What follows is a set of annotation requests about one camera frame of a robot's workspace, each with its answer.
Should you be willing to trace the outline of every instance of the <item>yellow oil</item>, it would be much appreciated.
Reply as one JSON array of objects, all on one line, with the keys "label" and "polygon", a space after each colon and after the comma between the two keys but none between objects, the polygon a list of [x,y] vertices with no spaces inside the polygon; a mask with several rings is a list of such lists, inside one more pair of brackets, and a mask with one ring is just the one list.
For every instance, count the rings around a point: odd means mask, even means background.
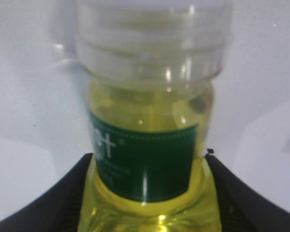
[{"label": "yellow oil", "polygon": [[209,81],[133,91],[93,80],[89,108],[105,123],[138,132],[168,132],[197,124],[198,133],[188,191],[167,201],[137,202],[112,193],[101,181],[93,159],[78,231],[220,232],[215,184],[203,158],[213,98]]}]

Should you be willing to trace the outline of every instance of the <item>cooking oil bottle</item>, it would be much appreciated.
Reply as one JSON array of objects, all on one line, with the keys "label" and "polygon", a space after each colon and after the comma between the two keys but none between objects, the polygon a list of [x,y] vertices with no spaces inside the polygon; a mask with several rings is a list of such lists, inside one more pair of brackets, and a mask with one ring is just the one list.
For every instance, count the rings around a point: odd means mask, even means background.
[{"label": "cooking oil bottle", "polygon": [[220,232],[204,159],[226,0],[80,0],[95,155],[79,232]]}]

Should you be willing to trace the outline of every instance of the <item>dashed border on label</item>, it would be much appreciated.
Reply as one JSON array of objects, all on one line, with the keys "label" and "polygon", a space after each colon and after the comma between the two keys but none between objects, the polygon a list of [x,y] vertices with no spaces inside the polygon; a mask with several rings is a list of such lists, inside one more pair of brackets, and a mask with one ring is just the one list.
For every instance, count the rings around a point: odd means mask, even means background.
[{"label": "dashed border on label", "polygon": [[189,134],[195,133],[196,132],[196,126],[193,126],[190,129],[180,129],[183,131],[173,131],[173,132],[157,132],[153,134],[149,134],[148,132],[139,132],[140,135],[132,135],[128,133],[123,133],[116,131],[108,126],[106,126],[104,123],[100,122],[98,119],[94,119],[93,124],[98,124],[99,127],[102,127],[104,130],[109,131],[110,133],[114,133],[116,135],[129,138],[129,139],[136,139],[136,140],[172,140],[176,138],[181,138],[188,136]]}]

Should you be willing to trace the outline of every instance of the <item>white background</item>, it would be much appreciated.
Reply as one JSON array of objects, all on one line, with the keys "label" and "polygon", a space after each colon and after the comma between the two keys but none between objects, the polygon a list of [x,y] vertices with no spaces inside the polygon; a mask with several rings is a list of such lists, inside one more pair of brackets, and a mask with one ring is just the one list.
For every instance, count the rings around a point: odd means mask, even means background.
[{"label": "white background", "polygon": [[[0,0],[0,220],[91,152],[73,0]],[[290,0],[238,0],[208,147],[290,211]]]}]

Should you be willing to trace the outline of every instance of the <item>black holder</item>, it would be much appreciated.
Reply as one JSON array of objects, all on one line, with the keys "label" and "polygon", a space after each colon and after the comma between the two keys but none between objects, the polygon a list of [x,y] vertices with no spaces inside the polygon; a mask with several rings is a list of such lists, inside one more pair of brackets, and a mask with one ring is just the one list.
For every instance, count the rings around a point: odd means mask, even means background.
[{"label": "black holder", "polygon": [[[215,179],[223,232],[290,232],[290,213],[249,188],[215,156],[205,157]],[[77,232],[91,158],[84,155],[44,195],[1,221],[0,232]]]}]

